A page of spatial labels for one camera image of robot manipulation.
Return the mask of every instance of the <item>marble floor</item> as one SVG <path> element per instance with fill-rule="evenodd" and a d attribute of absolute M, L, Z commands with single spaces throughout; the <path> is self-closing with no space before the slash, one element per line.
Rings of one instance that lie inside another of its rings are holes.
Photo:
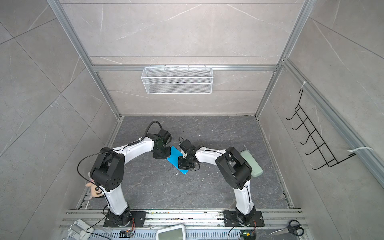
<path fill-rule="evenodd" d="M 179 136 L 193 144 L 213 149 L 235 147 L 252 153 L 263 174 L 251 180 L 252 200 L 257 209 L 285 209 L 287 201 L 278 176 L 253 116 L 126 116 L 114 141 L 122 146 L 142 136 L 147 125 L 158 120 L 168 130 L 180 150 Z M 149 132 L 157 133 L 154 124 Z M 155 160 L 145 153 L 125 165 L 122 190 L 131 209 L 233 209 L 233 190 L 216 166 L 201 164 L 183 175 L 165 159 Z M 102 209 L 104 198 L 92 198 L 89 209 Z"/>

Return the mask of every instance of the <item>white zip tie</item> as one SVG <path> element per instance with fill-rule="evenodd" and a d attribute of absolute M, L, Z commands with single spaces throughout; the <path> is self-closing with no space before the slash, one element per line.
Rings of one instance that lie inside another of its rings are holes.
<path fill-rule="evenodd" d="M 370 150 L 373 150 L 373 148 L 371 148 L 371 147 L 358 147 L 358 148 L 350 149 L 350 150 L 347 150 L 347 151 L 348 152 L 354 152 L 354 151 L 357 151 L 357 150 L 360 150 L 360 149 L 370 149 Z"/>
<path fill-rule="evenodd" d="M 304 84 L 306 84 L 306 83 L 310 83 L 310 82 L 306 82 L 306 81 L 304 81 L 304 82 L 303 82 L 303 85 L 301 86 L 301 88 L 303 88 L 303 87 L 304 87 Z"/>

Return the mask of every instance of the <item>mesh basket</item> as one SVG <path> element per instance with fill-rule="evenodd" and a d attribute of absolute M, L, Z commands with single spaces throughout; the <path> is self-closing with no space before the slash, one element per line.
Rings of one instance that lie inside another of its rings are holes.
<path fill-rule="evenodd" d="M 148 94 L 211 93 L 210 67 L 146 67 L 141 75 Z"/>

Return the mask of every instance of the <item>vertical metal post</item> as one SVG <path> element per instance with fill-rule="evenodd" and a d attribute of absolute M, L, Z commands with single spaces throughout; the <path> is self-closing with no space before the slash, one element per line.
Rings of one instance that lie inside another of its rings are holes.
<path fill-rule="evenodd" d="M 260 117 L 260 114 L 263 111 L 264 106 L 265 106 L 265 104 L 266 104 L 266 102 L 267 102 L 267 100 L 268 100 L 268 98 L 272 92 L 272 89 L 275 86 L 277 79 L 281 73 L 282 62 L 284 61 L 284 58 L 289 57 L 289 55 L 291 54 L 292 49 L 295 46 L 295 43 L 296 43 L 297 39 L 299 38 L 299 35 L 300 35 L 301 31 L 303 30 L 304 25 L 307 22 L 307 19 L 308 19 L 309 15 L 311 14 L 315 3 L 316 3 L 316 0 L 306 0 L 303 3 L 303 7 L 301 8 L 301 11 L 299 13 L 299 16 L 297 17 L 296 23 L 293 26 L 293 30 L 291 32 L 291 35 L 289 36 L 288 41 L 284 47 L 284 50 L 280 56 L 279 62 L 277 64 L 277 66 L 278 66 L 277 71 L 272 75 L 272 78 L 269 81 L 268 86 L 264 92 L 264 95 L 263 95 L 262 99 L 260 100 L 260 104 L 256 110 L 255 116 L 257 119 Z"/>
<path fill-rule="evenodd" d="M 61 3 L 59 2 L 59 0 L 47 0 L 47 2 L 51 6 L 52 11 L 55 13 L 60 24 L 63 26 L 65 33 L 67 34 L 68 38 L 71 40 L 74 48 L 76 49 L 81 60 L 84 62 L 85 67 L 88 69 L 93 80 L 95 81 L 96 85 L 98 86 L 98 88 L 100 89 L 101 93 L 103 94 L 105 100 L 107 101 L 108 105 L 110 106 L 112 112 L 115 114 L 116 118 L 120 118 L 121 114 L 119 113 L 119 110 L 117 109 L 115 103 L 113 102 L 112 97 L 109 94 L 109 91 L 104 86 L 103 81 L 97 75 L 97 73 L 93 70 L 91 59 L 89 58 L 89 55 L 87 54 L 86 50 L 84 49 L 83 45 L 81 44 L 81 42 L 78 38 L 76 32 L 74 31 L 73 26 L 70 23 L 68 16 L 65 14 Z"/>

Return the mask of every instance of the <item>white digital device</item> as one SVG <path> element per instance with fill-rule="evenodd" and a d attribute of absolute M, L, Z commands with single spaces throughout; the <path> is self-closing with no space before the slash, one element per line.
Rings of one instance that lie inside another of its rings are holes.
<path fill-rule="evenodd" d="M 166 227 L 156 232 L 156 240 L 186 240 L 183 224 Z"/>

